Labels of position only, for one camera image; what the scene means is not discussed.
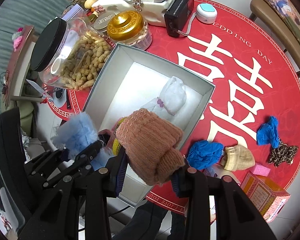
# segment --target black jar lid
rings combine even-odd
[[[67,22],[56,18],[50,22],[40,34],[30,59],[30,69],[44,70],[55,56],[66,33]]]

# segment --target gray jeans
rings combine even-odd
[[[155,240],[167,212],[168,210],[148,201],[136,209],[131,221],[112,239]],[[171,231],[167,240],[182,240],[185,230],[185,217],[174,212],[171,212],[171,214]]]

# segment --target teal button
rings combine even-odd
[[[208,3],[201,3],[200,7],[206,12],[214,12],[216,10],[211,4]]]

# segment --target pink and orange box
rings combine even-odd
[[[290,198],[290,194],[271,179],[250,171],[240,187],[268,223],[274,220]]]

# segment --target brown chair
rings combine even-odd
[[[249,19],[255,21],[257,18],[260,18],[279,38],[286,48],[284,52],[288,51],[290,53],[300,69],[300,44],[277,13],[264,0],[252,0],[250,9],[252,14]]]

